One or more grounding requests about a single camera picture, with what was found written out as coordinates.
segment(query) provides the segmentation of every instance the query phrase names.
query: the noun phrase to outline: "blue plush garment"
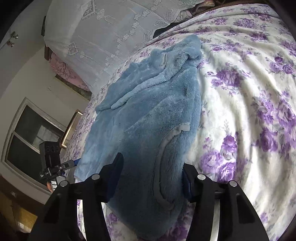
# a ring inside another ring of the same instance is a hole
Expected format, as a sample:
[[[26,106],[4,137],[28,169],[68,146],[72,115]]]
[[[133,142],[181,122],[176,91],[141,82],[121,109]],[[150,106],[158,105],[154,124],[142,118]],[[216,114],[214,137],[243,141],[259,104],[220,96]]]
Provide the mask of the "blue plush garment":
[[[162,236],[185,204],[182,169],[201,111],[200,47],[198,37],[190,35],[131,63],[96,107],[75,171],[85,180],[121,152],[124,166],[108,206],[147,240]]]

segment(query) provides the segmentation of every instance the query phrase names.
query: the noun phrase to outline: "dark glass pane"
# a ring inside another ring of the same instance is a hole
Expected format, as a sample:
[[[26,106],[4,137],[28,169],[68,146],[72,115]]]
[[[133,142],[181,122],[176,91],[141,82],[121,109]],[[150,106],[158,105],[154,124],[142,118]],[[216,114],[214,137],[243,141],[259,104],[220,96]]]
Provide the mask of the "dark glass pane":
[[[15,128],[15,132],[39,149],[43,141],[58,141],[63,131],[26,106]]]
[[[42,171],[40,155],[16,136],[12,138],[7,159],[23,173],[46,185],[45,181],[39,180],[39,172]]]

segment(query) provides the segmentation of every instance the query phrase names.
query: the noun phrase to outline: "bed sheet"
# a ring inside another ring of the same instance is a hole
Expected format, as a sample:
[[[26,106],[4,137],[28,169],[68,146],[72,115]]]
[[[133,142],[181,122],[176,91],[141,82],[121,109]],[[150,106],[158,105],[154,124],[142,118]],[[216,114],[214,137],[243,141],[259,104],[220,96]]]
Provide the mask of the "bed sheet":
[[[212,180],[236,180],[256,209],[271,241],[296,213],[296,43],[278,15],[263,4],[224,7],[184,22],[130,57],[91,100],[68,145],[64,160],[79,158],[95,120],[94,108],[108,86],[131,62],[197,34],[203,61],[198,66],[202,96],[200,126],[187,163]],[[159,240],[185,240],[194,204]],[[219,205],[211,240],[217,239]],[[108,207],[111,240],[141,240]],[[83,231],[82,202],[78,203]]]

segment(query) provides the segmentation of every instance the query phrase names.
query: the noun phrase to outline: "white lace curtain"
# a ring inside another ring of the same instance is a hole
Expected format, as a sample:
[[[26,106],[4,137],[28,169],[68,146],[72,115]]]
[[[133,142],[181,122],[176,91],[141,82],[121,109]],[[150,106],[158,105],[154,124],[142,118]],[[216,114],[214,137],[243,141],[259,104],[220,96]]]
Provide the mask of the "white lace curtain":
[[[120,63],[204,0],[53,0],[44,40],[94,95]]]

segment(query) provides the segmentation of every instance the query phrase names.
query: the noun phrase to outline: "white window frame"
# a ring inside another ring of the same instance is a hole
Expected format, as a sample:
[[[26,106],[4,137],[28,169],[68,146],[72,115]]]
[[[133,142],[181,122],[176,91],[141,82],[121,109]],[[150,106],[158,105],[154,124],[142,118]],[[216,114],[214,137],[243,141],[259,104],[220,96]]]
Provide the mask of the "white window frame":
[[[25,109],[26,106],[29,106],[32,110],[34,110],[38,115],[43,117],[45,120],[47,120],[49,123],[51,123],[53,126],[57,127],[61,131],[65,132],[66,127],[57,122],[55,119],[50,117],[48,114],[46,114],[43,110],[41,110],[38,106],[36,106],[33,102],[31,102],[27,97],[24,98],[22,103],[20,104],[7,133],[2,156],[1,156],[1,163],[8,168],[12,173],[14,173],[16,176],[21,178],[23,181],[31,185],[32,187],[38,189],[41,192],[44,192],[46,194],[49,193],[49,190],[46,186],[41,184],[40,182],[34,180],[33,178],[29,177],[27,174],[23,173],[21,170],[19,170],[16,166],[14,166],[11,162],[8,161],[7,156],[10,148],[10,144],[12,141],[13,136],[15,135],[18,139],[20,139],[24,144],[26,144],[28,147],[33,149],[35,152],[40,154],[40,151],[34,147],[31,143],[26,141],[24,138],[22,138],[19,134],[15,132],[15,128],[17,126],[18,121],[20,120],[20,117]]]

